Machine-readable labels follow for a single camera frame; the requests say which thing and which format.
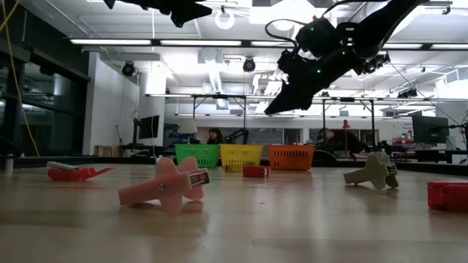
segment small red box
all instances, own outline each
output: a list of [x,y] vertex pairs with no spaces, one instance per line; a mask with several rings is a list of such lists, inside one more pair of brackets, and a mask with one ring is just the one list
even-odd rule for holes
[[468,182],[428,182],[427,197],[431,209],[468,213]]
[[246,178],[267,178],[270,176],[270,167],[245,165],[242,173]]

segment man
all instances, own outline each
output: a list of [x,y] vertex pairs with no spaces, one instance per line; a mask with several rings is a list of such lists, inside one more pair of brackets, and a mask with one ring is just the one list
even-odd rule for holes
[[347,130],[321,129],[319,137],[323,142],[317,147],[320,150],[326,150],[333,153],[336,150],[348,150],[349,153],[360,153],[362,149],[361,142],[351,132]]

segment white pillar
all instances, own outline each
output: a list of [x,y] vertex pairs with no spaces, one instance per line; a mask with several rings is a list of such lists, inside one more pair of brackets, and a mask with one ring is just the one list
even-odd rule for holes
[[154,144],[162,146],[164,136],[164,114],[165,114],[165,98],[162,97],[147,97],[146,94],[160,94],[166,90],[166,75],[163,72],[155,69],[153,66],[152,72],[140,74],[140,101],[138,103],[138,111],[141,118],[151,116],[159,116],[159,125],[155,138],[138,140],[144,145]]

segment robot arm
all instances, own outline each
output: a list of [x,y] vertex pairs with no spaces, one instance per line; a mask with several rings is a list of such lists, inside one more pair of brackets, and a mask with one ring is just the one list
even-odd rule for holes
[[[390,0],[360,23],[341,23],[336,28],[326,18],[314,17],[298,32],[295,38],[297,47],[293,51],[283,51],[278,60],[278,67],[288,74],[288,79],[287,83],[283,82],[281,92],[265,114],[307,110],[317,92],[351,69],[361,75],[375,72],[388,63],[388,54],[379,54],[382,46],[398,24],[427,1]],[[301,57],[300,50],[309,51],[315,59]]]

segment person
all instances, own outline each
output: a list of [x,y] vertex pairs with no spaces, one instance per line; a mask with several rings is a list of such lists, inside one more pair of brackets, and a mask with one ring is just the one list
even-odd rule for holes
[[222,133],[218,128],[211,128],[208,132],[210,133],[210,137],[206,144],[222,143]]
[[347,130],[330,130],[321,129],[319,137],[324,139],[324,142],[317,147],[318,149],[326,150],[333,153],[335,150],[348,150],[349,153],[360,153],[362,149],[361,142],[351,132]]

